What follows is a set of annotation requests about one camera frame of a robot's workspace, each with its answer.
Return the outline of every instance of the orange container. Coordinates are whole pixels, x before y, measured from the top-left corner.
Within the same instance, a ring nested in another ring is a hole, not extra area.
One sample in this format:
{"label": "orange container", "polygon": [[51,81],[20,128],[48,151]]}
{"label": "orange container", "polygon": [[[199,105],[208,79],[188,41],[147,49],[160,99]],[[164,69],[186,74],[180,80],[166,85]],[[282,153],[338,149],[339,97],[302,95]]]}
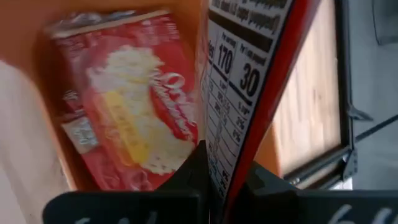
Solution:
{"label": "orange container", "polygon": [[200,0],[15,0],[0,3],[0,59],[18,68],[40,93],[37,103],[47,121],[58,157],[72,190],[96,190],[80,155],[60,127],[57,119],[60,100],[57,84],[63,70],[44,27],[71,12],[109,12],[126,9],[167,7],[173,14],[188,56],[194,60],[201,14]]}

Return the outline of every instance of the plastic wrapping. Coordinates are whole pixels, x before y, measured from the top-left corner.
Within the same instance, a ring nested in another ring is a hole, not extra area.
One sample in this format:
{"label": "plastic wrapping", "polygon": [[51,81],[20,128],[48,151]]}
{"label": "plastic wrapping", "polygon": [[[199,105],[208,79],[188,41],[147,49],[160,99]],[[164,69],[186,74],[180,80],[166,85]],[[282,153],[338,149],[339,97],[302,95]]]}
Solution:
{"label": "plastic wrapping", "polygon": [[[198,140],[193,62],[168,11],[131,13],[79,14],[47,32],[68,64],[97,151],[106,152],[125,189],[154,190]],[[86,164],[96,160],[89,156]]]}

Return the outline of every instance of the printed number 30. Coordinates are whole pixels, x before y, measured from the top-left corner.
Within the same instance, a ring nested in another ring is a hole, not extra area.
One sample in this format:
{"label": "printed number 30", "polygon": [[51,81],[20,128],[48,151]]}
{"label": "printed number 30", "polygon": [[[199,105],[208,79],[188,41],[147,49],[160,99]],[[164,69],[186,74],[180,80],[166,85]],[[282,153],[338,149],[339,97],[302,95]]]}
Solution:
{"label": "printed number 30", "polygon": [[249,63],[244,65],[243,70],[245,73],[241,79],[241,88],[246,90],[248,96],[254,96],[259,86],[260,72],[257,69],[252,70]]}

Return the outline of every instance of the nutrition facts label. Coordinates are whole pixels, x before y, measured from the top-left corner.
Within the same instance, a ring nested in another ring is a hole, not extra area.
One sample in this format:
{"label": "nutrition facts label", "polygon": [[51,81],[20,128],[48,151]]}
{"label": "nutrition facts label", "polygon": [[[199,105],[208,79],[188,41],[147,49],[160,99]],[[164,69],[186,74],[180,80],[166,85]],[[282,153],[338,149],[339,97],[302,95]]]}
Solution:
{"label": "nutrition facts label", "polygon": [[208,61],[201,93],[210,175],[221,206],[291,1],[209,2]]}

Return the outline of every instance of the black frame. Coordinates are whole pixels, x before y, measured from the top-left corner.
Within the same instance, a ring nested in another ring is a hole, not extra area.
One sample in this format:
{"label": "black frame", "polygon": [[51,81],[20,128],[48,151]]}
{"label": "black frame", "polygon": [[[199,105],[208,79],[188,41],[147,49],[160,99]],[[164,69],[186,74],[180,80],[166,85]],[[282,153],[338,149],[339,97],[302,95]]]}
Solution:
{"label": "black frame", "polygon": [[353,122],[363,113],[353,106],[351,90],[351,61],[349,51],[349,9],[348,1],[335,0],[336,50],[338,57],[338,86],[340,107],[341,144],[307,164],[284,175],[284,180],[297,185],[330,164],[337,167],[328,175],[311,184],[308,189],[329,189],[339,181],[345,181],[357,173],[357,152],[355,144],[398,120],[398,114],[354,136]]}

